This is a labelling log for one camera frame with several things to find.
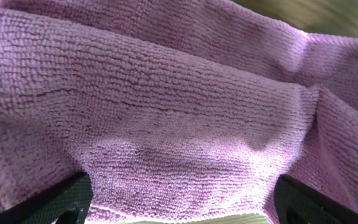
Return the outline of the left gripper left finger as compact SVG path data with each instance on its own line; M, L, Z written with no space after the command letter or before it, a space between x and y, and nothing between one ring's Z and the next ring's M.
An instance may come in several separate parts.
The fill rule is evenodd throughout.
M0 224L84 224L92 198L90 176L80 172L0 213Z

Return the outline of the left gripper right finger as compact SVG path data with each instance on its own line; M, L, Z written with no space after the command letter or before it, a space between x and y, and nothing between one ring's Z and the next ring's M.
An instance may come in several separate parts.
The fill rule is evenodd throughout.
M282 174L273 191L280 224L358 224L358 213Z

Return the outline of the purple microfiber cloth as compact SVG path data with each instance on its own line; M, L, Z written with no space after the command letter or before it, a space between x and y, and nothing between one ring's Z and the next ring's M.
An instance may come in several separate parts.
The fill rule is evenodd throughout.
M358 39L231 1L0 1L0 212L85 171L90 222L358 213Z

